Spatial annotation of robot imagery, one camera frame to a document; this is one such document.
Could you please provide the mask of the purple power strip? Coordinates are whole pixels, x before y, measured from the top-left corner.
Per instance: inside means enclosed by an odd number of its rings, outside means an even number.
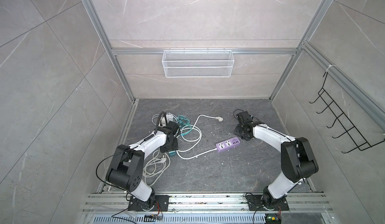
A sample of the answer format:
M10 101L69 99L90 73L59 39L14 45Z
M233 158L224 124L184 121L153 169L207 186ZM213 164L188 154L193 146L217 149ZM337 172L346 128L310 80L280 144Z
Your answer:
M240 139L238 137L233 137L228 140L222 141L220 143L216 144L216 149L218 153L221 153L223 151L228 151L232 148L236 148L241 143Z

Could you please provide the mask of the teal charger adapter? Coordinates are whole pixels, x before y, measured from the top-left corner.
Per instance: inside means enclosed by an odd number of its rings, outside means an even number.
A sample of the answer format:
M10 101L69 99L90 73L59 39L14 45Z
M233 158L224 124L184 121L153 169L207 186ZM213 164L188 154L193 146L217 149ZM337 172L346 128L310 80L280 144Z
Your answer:
M169 151L168 155L169 155L169 157L174 157L177 155L177 152L176 151Z

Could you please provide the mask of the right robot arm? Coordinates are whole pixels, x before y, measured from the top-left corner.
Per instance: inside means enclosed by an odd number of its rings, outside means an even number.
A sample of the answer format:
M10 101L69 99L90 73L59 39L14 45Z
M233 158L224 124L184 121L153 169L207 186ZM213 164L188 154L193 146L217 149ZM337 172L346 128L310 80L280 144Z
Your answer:
M270 128L247 111L240 111L234 117L238 121L235 135L246 141L262 140L280 152L281 173L264 188L261 197L262 207L274 210L291 190L319 171L311 145L304 137L295 138Z

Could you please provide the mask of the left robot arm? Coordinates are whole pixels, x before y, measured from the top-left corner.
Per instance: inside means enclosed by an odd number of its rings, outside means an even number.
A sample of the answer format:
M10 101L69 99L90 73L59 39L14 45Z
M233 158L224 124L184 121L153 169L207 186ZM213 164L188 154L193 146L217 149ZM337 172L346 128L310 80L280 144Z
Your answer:
M177 122L168 121L166 112L162 111L157 119L156 127L144 139L127 145L119 145L115 153L103 159L111 158L103 183L127 191L140 204L150 209L155 205L155 191L143 179L145 159L156 150L161 153L178 150L177 135L180 127Z

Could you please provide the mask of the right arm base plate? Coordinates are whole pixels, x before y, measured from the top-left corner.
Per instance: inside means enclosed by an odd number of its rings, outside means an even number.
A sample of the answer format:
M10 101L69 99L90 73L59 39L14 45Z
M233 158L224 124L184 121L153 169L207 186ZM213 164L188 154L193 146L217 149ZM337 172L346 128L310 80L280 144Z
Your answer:
M274 199L266 193L262 195L247 193L245 199L250 211L289 211L286 196Z

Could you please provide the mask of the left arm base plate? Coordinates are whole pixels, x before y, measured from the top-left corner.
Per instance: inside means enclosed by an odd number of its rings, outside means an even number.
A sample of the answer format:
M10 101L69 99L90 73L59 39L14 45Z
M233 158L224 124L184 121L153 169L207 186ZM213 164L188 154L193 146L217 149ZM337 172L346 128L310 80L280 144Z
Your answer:
M145 212L157 212L158 209L162 212L168 210L169 195L154 195L144 202L135 197L131 197L129 201L129 211L145 211Z

